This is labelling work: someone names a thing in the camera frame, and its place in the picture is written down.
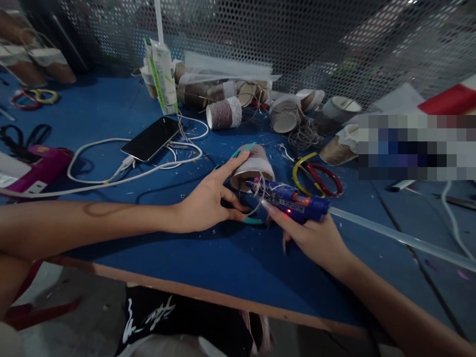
phone screen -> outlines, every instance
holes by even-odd
[[[168,117],[161,117],[125,144],[121,151],[140,161],[149,161],[179,132],[178,128],[178,121]]]

hot glue gun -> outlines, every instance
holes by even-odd
[[[326,198],[301,196],[297,188],[285,183],[255,178],[245,184],[255,196],[263,197],[299,224],[309,219],[320,222],[331,206]]]

clear plastic rod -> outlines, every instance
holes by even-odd
[[[388,228],[384,225],[381,225],[379,223],[375,223],[373,221],[370,221],[368,219],[362,218],[360,216],[357,216],[355,214],[340,210],[335,207],[331,207],[329,210],[330,213],[332,213],[335,216],[344,218],[348,221],[357,223],[358,225],[362,227],[366,227],[370,230],[373,230],[375,232],[378,232],[380,234],[383,234],[387,237],[393,238],[401,243],[407,244],[409,246],[412,246],[413,248],[416,248],[418,250],[422,250],[426,253],[429,253],[431,255],[434,255],[438,258],[444,259],[446,261],[449,261],[450,263],[459,265],[460,267],[463,267],[465,269],[471,270],[473,272],[476,272],[476,261],[468,259],[462,255],[450,252],[449,250],[440,248],[436,245],[424,242],[422,240],[419,240],[415,237],[406,235],[404,233],[401,233],[399,231],[396,231],[394,229]]]

table edge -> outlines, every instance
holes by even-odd
[[[239,310],[246,310],[260,315],[284,320],[287,322],[326,330],[331,333],[337,333],[359,339],[368,339],[367,330],[358,326],[306,315],[300,312],[285,310],[279,307],[245,300],[212,290],[194,287],[188,284],[153,278],[146,275],[132,273],[125,270],[112,268],[106,265],[88,262],[76,258],[70,258],[62,255],[50,257],[46,259],[46,261],[52,264],[86,270],[94,274],[104,276],[106,278],[120,280],[126,283],[134,283],[148,288],[154,288],[166,291],[168,293],[178,294],[188,298],[194,298],[197,300],[215,303]]]

charging cable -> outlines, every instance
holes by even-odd
[[[193,144],[191,142],[191,140],[197,140],[197,139],[200,139],[202,137],[204,137],[205,135],[208,134],[209,132],[209,128],[207,126],[207,124],[205,124],[204,122],[202,121],[199,121],[197,119],[194,119],[194,118],[188,118],[188,117],[184,117],[181,115],[180,111],[178,112],[179,114],[177,114],[177,117],[178,117],[178,121],[179,121],[179,126],[181,127],[180,125],[180,121],[182,118],[186,118],[186,119],[189,119],[189,120],[193,120],[193,121],[196,121],[196,122],[199,122],[200,124],[204,125],[206,127],[206,132],[200,136],[197,136],[195,138],[188,138],[186,133],[183,132],[183,130],[181,130],[180,132],[182,133],[182,136],[183,138],[188,141],[188,142],[175,142],[175,141],[171,141],[169,142],[169,144],[172,144],[172,145],[181,145],[181,146],[189,146],[189,147],[192,147],[194,149],[196,149],[198,151],[198,155],[197,156],[194,156],[194,157],[191,157],[189,159],[186,159],[186,160],[181,160],[181,161],[177,161],[177,154],[175,153],[175,151],[170,148],[169,146],[167,146],[167,148],[172,151],[172,153],[174,154],[174,159],[175,161],[173,162],[169,162],[169,163],[165,163],[165,164],[161,164],[161,165],[158,165],[157,167],[154,167],[153,169],[150,169],[149,171],[146,171],[142,174],[139,174],[139,175],[136,175],[136,176],[133,176],[133,177],[130,177],[130,178],[125,178],[123,180],[119,180],[119,181],[115,181],[115,182],[110,182],[111,180],[113,180],[114,178],[116,178],[117,175],[119,175],[122,171],[124,171],[125,169],[127,169],[130,165],[133,165],[134,162],[135,162],[135,159],[132,157],[132,156],[128,156],[126,159],[123,160],[121,166],[116,170],[116,172],[114,173],[114,175],[112,175],[108,180],[106,181],[85,181],[85,180],[79,180],[79,179],[76,179],[75,177],[72,176],[71,174],[71,168],[72,166],[74,165],[76,159],[78,158],[79,154],[81,154],[82,151],[84,151],[85,149],[87,149],[88,147],[91,147],[91,146],[94,146],[94,145],[99,145],[99,144],[102,144],[102,143],[106,143],[106,142],[110,142],[110,141],[130,141],[130,139],[123,139],[123,138],[111,138],[111,139],[105,139],[105,140],[101,140],[101,141],[96,141],[94,143],[90,143],[90,144],[86,144],[86,145],[83,145],[81,146],[74,154],[73,156],[73,159],[71,161],[71,163],[69,164],[68,166],[68,169],[67,169],[67,175],[68,177],[73,180],[73,181],[76,181],[76,182],[80,182],[80,183],[100,183],[100,184],[97,184],[97,185],[94,185],[94,186],[88,186],[88,187],[82,187],[82,188],[76,188],[76,189],[71,189],[71,190],[66,190],[66,191],[58,191],[58,192],[47,192],[47,193],[28,193],[28,192],[15,192],[15,191],[11,191],[11,190],[8,190],[8,189],[4,189],[4,188],[0,188],[0,193],[1,194],[4,194],[4,195],[7,195],[7,196],[13,196],[13,197],[19,197],[19,198],[45,198],[45,197],[55,197],[55,196],[60,196],[60,195],[64,195],[64,194],[71,194],[71,193],[78,193],[78,192],[84,192],[84,191],[90,191],[90,190],[94,190],[94,189],[98,189],[98,188],[104,188],[104,187],[109,187],[109,186],[115,186],[115,185],[118,185],[118,184],[122,184],[122,183],[126,183],[126,182],[130,182],[130,181],[133,181],[135,179],[139,179],[141,177],[144,177],[148,174],[151,174],[157,170],[168,170],[168,169],[174,169],[178,166],[180,166],[181,164],[186,164],[186,163],[189,163],[189,162],[193,162],[195,160],[198,160],[200,159],[202,156],[203,156],[203,151],[195,144]]]

